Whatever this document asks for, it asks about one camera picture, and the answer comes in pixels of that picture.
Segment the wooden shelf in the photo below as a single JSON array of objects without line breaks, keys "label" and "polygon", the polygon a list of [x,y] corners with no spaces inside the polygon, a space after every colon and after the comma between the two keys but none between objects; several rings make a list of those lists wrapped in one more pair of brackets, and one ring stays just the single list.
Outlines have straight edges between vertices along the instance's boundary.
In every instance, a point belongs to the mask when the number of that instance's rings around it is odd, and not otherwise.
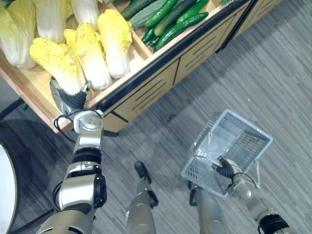
[{"label": "wooden shelf", "polygon": [[[142,83],[137,87],[132,87],[132,90],[129,93],[125,94],[123,98],[119,98],[119,100],[114,105],[104,110],[106,115],[105,118],[110,124],[110,126],[108,127],[108,129],[110,130],[108,131],[116,132],[117,130],[120,130],[127,122],[121,120],[118,117],[116,118],[116,116],[111,114],[111,111],[116,106],[120,105],[122,101],[129,98],[128,104],[124,104],[122,108],[119,107],[118,109],[116,109],[116,113],[122,118],[125,118],[127,121],[130,121],[148,106],[152,105],[153,102],[155,102],[164,93],[169,91],[174,84],[177,84],[182,78],[184,78],[189,72],[195,69],[203,60],[208,58],[211,54],[214,53],[216,49],[218,49],[219,46],[222,45],[226,36],[231,32],[231,29],[234,27],[235,22],[239,19],[250,1],[251,0],[243,1],[243,3],[240,3],[241,5],[239,8],[231,11],[230,9],[232,9],[232,6],[235,4],[237,5],[238,3],[229,3],[226,6],[220,6],[220,0],[210,0],[207,6],[202,10],[209,11],[209,16],[205,20],[187,29],[184,33],[180,34],[178,37],[176,37],[174,40],[169,42],[166,46],[164,46],[155,53],[153,53],[152,50],[141,41],[145,29],[133,30],[133,44],[131,45],[129,52],[131,67],[130,72],[121,79],[113,80],[113,84],[105,90],[91,91],[89,98],[85,104],[85,108],[95,108],[99,102],[103,101],[107,97],[114,96],[115,92],[120,89],[120,87],[126,85],[134,77],[137,77],[138,74],[140,74],[143,70],[147,68],[150,69],[154,65],[156,66],[156,64],[161,63],[161,58],[164,57],[164,54],[168,53],[168,51],[171,51],[177,44],[179,44],[181,41],[184,41],[185,38],[194,35],[192,38],[192,43],[190,43],[188,48],[182,49],[179,52],[175,52],[175,54],[172,55],[172,58],[168,59],[167,66],[169,64],[172,64],[174,61],[176,61],[176,63],[174,63],[174,66],[171,67],[171,70],[168,70],[168,73],[166,73],[166,77],[162,78],[162,80],[167,81],[167,84],[160,87],[161,94],[159,94],[159,96],[151,99],[148,104],[140,108],[140,111],[135,110],[135,108],[132,109],[132,105],[134,105],[136,102],[134,101],[134,97],[131,97],[131,93],[142,89]],[[126,4],[127,3],[119,4],[116,5],[116,7],[112,4],[102,4],[100,5],[100,12],[103,12],[106,8],[120,11],[126,7]],[[228,21],[227,24],[224,24],[224,22],[229,19],[231,19],[231,21]],[[210,26],[211,22],[215,22],[215,25],[213,25],[212,27]],[[78,24],[74,17],[70,17],[68,19],[68,28],[75,29],[77,25]],[[199,28],[207,28],[207,32],[198,33],[197,31]],[[212,34],[208,36],[208,34],[211,32],[214,32],[215,34],[215,38],[213,41],[215,47],[213,49],[212,47],[205,47],[205,43],[208,43],[208,40],[213,37]],[[201,59],[195,61],[194,56],[200,57]],[[191,62],[192,60],[194,61],[192,67],[187,68],[187,63]],[[150,78],[146,77],[142,80],[145,81],[148,79],[152,79],[153,77],[155,77],[155,75],[151,74]],[[30,106],[30,108],[34,110],[37,115],[50,128],[57,132],[57,130],[53,126],[53,120],[57,116],[59,116],[61,112],[57,109],[51,95],[49,87],[49,81],[51,76],[45,70],[43,70],[38,65],[30,70],[23,70],[13,67],[6,60],[3,52],[0,51],[0,76],[6,80],[6,82],[17,92],[17,94],[22,99],[24,99],[24,101]],[[152,92],[152,89],[149,90],[148,87],[145,87],[141,91]],[[64,130],[72,128],[69,121],[62,122],[60,126]]]}]

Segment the drawer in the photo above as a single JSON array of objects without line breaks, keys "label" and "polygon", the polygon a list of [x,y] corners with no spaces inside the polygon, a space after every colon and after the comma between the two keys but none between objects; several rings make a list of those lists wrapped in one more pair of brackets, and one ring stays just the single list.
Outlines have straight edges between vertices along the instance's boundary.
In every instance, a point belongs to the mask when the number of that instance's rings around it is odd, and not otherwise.
[{"label": "drawer", "polygon": [[[91,91],[85,108],[103,110],[107,130],[116,132],[152,105],[222,45],[251,0],[233,1],[225,6],[221,6],[220,2],[210,0],[202,10],[209,11],[205,20],[187,29],[155,53],[141,40],[146,29],[133,29],[133,43],[129,51],[130,72],[121,79],[113,80],[113,84],[103,91]],[[119,1],[116,5],[103,3],[99,4],[99,9],[100,12],[107,8],[121,11],[127,4],[129,1]],[[77,25],[74,17],[67,20],[68,28],[75,29]],[[0,50],[0,77],[57,132],[53,120],[61,112],[51,95],[50,74],[38,65],[30,70],[13,67]],[[60,127],[68,130],[71,129],[70,124],[65,121]]]},{"label": "drawer", "polygon": [[127,121],[137,117],[172,88],[177,65],[178,61],[176,60],[155,76],[150,77],[141,86],[136,88],[129,98],[115,108],[114,112]]},{"label": "drawer", "polygon": [[251,27],[254,23],[256,23],[260,18],[262,18],[265,14],[271,11],[275,6],[281,3],[282,0],[259,0],[247,18],[245,19],[244,23],[239,28],[238,32],[234,36],[236,38],[243,32],[245,32],[249,27]]},{"label": "drawer", "polygon": [[114,112],[107,114],[104,119],[104,129],[109,132],[117,133],[127,125],[127,121],[120,118]]},{"label": "drawer", "polygon": [[192,47],[180,57],[175,84],[180,82],[192,70],[198,67],[204,60],[206,60],[216,51],[220,39],[223,33],[229,27],[233,17],[227,19],[212,32],[206,33],[203,39],[194,43]]}]

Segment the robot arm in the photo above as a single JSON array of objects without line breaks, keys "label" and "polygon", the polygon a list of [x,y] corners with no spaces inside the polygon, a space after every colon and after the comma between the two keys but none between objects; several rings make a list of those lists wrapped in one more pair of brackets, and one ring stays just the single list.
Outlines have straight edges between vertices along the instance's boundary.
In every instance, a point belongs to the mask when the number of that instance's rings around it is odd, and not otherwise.
[{"label": "robot arm", "polygon": [[[55,79],[50,87],[53,98],[64,115],[74,116],[78,134],[74,158],[61,184],[58,203],[60,212],[48,218],[38,234],[91,234],[94,214],[107,199],[105,177],[101,169],[103,117],[101,110],[83,110],[91,83],[87,82],[75,96],[67,95]],[[135,164],[142,179],[127,213],[127,233],[155,234],[151,208],[158,199],[150,187],[151,178],[142,162]]]},{"label": "robot arm", "polygon": [[101,111],[83,111],[75,116],[74,129],[79,136],[58,195],[61,211],[51,216],[38,234],[92,233],[96,209],[107,199],[101,169],[102,118]]},{"label": "robot arm", "polygon": [[297,234],[289,227],[287,222],[273,209],[269,202],[256,194],[245,174],[239,169],[235,162],[221,158],[222,167],[214,166],[215,170],[222,176],[232,179],[233,184],[229,188],[232,196],[237,196],[245,203],[249,212],[258,223],[264,234]]}]

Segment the green cucumber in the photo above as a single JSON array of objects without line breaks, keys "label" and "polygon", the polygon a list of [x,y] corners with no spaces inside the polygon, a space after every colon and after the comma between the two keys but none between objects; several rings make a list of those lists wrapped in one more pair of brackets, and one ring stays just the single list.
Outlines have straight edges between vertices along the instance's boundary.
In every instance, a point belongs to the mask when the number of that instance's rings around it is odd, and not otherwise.
[{"label": "green cucumber", "polygon": [[171,24],[175,23],[176,20],[195,3],[196,0],[184,0],[183,2],[181,2],[175,9],[173,9],[156,25],[154,34],[156,36],[162,35]]},{"label": "green cucumber", "polygon": [[161,8],[166,0],[157,0],[136,13],[129,21],[134,28],[144,27],[148,18]]},{"label": "green cucumber", "polygon": [[129,4],[122,12],[121,15],[126,19],[131,19],[132,16],[134,16],[137,12],[144,9],[151,3],[153,3],[156,0],[136,0],[134,3]]},{"label": "green cucumber", "polygon": [[130,4],[135,3],[137,0],[130,0]]},{"label": "green cucumber", "polygon": [[172,10],[177,1],[166,0],[163,6],[145,22],[145,27],[151,28],[158,24]]},{"label": "green cucumber", "polygon": [[142,42],[147,43],[149,42],[151,39],[154,38],[154,28],[150,28],[149,30],[146,31],[146,33],[144,34],[144,37],[142,38]]},{"label": "green cucumber", "polygon": [[152,46],[152,47],[155,46],[157,44],[159,38],[160,37],[154,36],[154,38],[150,42],[150,46]]},{"label": "green cucumber", "polygon": [[182,33],[185,29],[201,22],[203,19],[205,19],[208,16],[208,12],[200,13],[195,16],[191,16],[187,18],[186,20],[182,21],[181,23],[176,24],[169,30],[167,30],[158,40],[156,45],[156,50],[159,50],[161,47],[163,47],[165,44],[170,42],[173,38],[175,38],[177,35]]},{"label": "green cucumber", "polygon": [[196,2],[196,4],[194,6],[192,6],[190,9],[188,9],[185,13],[183,13],[182,16],[180,16],[176,23],[181,23],[182,21],[184,21],[185,19],[187,19],[188,17],[191,16],[195,16],[199,13],[199,11],[207,5],[209,0],[199,0],[198,2]]}]

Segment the wooden produce display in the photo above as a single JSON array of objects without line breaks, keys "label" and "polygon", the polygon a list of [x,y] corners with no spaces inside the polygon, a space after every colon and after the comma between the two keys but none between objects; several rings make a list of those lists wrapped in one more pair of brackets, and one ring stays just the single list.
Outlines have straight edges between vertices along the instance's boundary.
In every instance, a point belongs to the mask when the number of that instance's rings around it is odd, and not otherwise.
[{"label": "wooden produce display", "polygon": [[[151,106],[192,70],[211,56],[232,33],[232,29],[252,0],[233,1],[220,5],[210,0],[202,9],[209,16],[188,28],[157,52],[142,42],[145,28],[133,29],[130,48],[130,72],[113,80],[105,90],[91,91],[85,108],[100,108],[104,114],[105,130],[117,133],[128,122]],[[107,8],[122,11],[129,2],[99,4],[100,12]],[[76,29],[76,19],[67,20],[67,27]],[[0,51],[0,77],[25,100],[37,115],[55,132],[53,120],[57,109],[49,87],[50,75],[40,66],[30,70],[18,69],[8,63]],[[72,129],[70,121],[60,123],[62,130]]]}]

